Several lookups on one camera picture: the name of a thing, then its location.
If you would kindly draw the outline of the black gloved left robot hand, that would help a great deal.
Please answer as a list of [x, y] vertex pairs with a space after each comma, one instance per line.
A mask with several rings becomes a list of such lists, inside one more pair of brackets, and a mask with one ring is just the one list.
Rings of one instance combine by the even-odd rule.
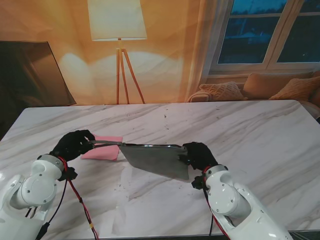
[[94, 140], [95, 136], [87, 129], [72, 131], [65, 134], [49, 154], [68, 162], [92, 150], [90, 141]]

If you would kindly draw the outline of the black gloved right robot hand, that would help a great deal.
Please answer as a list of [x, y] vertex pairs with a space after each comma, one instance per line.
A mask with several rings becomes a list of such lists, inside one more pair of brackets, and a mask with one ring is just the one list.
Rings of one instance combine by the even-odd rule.
[[189, 142], [182, 145], [187, 154], [179, 156], [179, 160], [186, 165], [191, 165], [194, 170], [204, 172], [218, 165], [211, 150], [202, 142]]

